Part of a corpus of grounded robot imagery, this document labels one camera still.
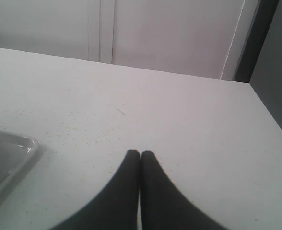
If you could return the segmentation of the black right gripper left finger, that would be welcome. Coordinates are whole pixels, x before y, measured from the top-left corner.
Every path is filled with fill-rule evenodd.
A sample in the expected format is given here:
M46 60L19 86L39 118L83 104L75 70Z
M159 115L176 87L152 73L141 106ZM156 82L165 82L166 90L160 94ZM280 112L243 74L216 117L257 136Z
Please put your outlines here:
M140 153L127 151L99 194L54 230L136 230L140 187Z

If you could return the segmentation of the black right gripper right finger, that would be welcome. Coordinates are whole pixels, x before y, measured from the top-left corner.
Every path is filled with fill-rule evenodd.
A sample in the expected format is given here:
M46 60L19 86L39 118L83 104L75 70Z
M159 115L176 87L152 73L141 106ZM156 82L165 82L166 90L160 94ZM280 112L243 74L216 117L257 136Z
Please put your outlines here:
M141 224L144 230L224 230L175 187L155 154L141 154Z

